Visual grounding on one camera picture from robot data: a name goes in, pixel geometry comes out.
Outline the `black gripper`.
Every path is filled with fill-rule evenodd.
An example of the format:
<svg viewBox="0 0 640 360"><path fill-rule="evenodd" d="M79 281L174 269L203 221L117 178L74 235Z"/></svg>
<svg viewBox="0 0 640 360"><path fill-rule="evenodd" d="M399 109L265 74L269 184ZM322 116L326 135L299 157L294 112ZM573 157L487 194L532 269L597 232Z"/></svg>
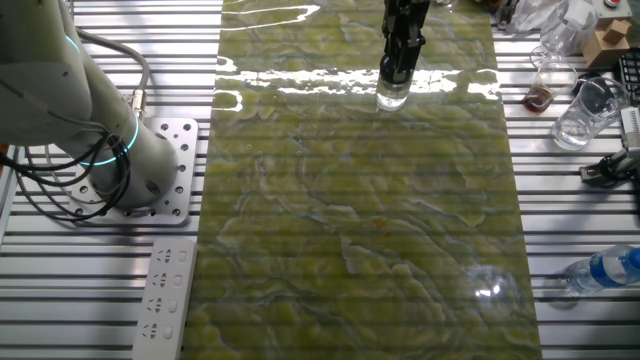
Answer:
<svg viewBox="0 0 640 360"><path fill-rule="evenodd" d="M394 82L406 83L413 75L424 45L421 29L430 1L385 0L384 5L382 32L386 37L385 56L391 63L396 63Z"/></svg>

